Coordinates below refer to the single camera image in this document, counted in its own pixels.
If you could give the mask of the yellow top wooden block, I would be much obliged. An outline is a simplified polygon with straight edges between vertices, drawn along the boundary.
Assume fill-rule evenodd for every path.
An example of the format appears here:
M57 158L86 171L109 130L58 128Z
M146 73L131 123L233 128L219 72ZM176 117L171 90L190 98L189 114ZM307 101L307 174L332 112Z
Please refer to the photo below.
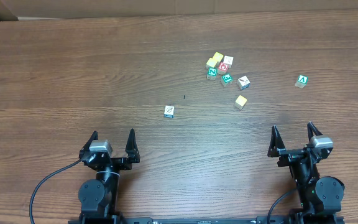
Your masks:
M234 103L234 106L236 108L238 108L239 110L243 109L243 107L245 106L245 104L247 103L248 99L245 98L244 96L242 95L239 95L237 97L237 99L235 100L235 103Z

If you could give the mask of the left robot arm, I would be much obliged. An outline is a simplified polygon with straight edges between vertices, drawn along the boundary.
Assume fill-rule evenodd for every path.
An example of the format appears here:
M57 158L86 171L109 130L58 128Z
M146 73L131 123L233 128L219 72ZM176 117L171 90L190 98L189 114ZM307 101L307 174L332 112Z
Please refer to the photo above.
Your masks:
M126 157L113 157L110 142L99 140L97 131L92 133L80 150L80 161L96 172L96 177L84 182L78 191L80 223L126 222L124 215L116 209L116 204L120 171L131 170L134 163L140 162L133 129L130 130L125 152Z

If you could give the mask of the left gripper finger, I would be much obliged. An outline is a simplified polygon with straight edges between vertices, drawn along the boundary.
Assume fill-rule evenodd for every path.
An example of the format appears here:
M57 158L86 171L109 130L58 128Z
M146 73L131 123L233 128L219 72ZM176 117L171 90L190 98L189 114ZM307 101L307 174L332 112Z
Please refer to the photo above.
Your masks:
M138 150L136 140L135 140L134 129L130 130L130 133L129 133L129 136L127 139L125 152L127 153L127 156L131 163L139 163L140 162L140 154L139 154L139 150Z
M98 140L98 132L97 131L93 131L91 137L88 139L88 141L84 145L84 150L89 151L91 143L95 140Z

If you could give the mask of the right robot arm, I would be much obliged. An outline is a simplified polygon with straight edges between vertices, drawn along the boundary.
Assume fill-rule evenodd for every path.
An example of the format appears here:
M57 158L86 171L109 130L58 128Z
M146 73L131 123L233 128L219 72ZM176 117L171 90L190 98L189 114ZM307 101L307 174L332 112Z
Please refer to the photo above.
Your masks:
M270 207L264 223L343 223L341 211L345 185L331 176L321 177L317 163L327 159L334 148L333 140L316 126L307 124L308 143L300 149L287 149L276 126L272 126L267 155L277 157L279 167L288 167L296 187L280 196ZM287 196L297 192L300 208L285 217L274 218L274 208Z

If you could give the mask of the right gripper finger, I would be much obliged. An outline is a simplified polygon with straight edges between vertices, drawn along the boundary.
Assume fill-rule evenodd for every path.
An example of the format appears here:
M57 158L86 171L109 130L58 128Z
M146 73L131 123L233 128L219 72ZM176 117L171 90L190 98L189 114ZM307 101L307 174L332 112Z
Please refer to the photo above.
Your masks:
M267 155L269 157L279 157L281 153L284 153L285 151L286 151L286 147L282 141L281 135L276 125L273 125L271 138L270 138L270 145L268 148Z
M309 139L309 141L314 136L321 136L322 135L322 133L317 129L317 127L313 124L312 121L308 122L307 131L308 131L308 139Z

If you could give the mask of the white block with feather picture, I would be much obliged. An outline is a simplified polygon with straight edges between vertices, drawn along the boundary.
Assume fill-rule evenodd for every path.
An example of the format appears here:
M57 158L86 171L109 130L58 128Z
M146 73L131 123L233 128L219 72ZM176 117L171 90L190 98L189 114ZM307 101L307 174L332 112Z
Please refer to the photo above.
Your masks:
M250 86L250 81L248 77L244 75L237 80L237 85L241 90L244 90Z

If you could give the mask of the white block with blue side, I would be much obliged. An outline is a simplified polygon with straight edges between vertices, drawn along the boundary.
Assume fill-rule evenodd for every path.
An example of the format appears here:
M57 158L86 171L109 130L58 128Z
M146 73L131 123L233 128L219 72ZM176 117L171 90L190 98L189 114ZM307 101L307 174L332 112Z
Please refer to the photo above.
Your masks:
M174 110L175 107L174 106L166 106L165 110L164 110L164 117L166 118L174 118Z

